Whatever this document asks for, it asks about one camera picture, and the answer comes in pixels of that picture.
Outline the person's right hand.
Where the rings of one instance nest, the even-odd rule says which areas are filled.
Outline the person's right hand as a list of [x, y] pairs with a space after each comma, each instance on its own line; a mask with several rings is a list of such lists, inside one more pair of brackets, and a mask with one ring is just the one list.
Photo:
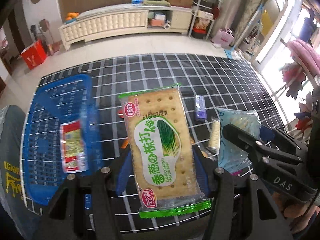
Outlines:
[[293, 220], [293, 225], [290, 226], [292, 233], [298, 233], [304, 230], [307, 227], [311, 217], [314, 214], [319, 214], [319, 207], [313, 205], [304, 215], [305, 211], [309, 207], [309, 203], [297, 203], [285, 207], [284, 197], [277, 192], [272, 194], [272, 198], [284, 217]]

